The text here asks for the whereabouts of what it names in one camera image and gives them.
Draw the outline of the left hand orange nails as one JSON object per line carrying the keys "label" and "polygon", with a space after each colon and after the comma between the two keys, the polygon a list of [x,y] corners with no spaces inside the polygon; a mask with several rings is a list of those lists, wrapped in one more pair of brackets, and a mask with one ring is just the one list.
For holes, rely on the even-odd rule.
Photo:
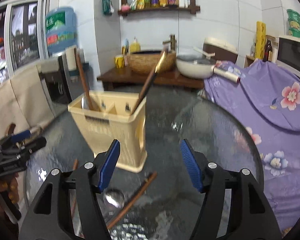
{"label": "left hand orange nails", "polygon": [[0,179],[0,193],[8,192],[8,197],[13,204],[19,202],[19,193],[18,193],[18,181],[17,178],[19,174],[15,173],[14,175],[8,176],[4,179]]}

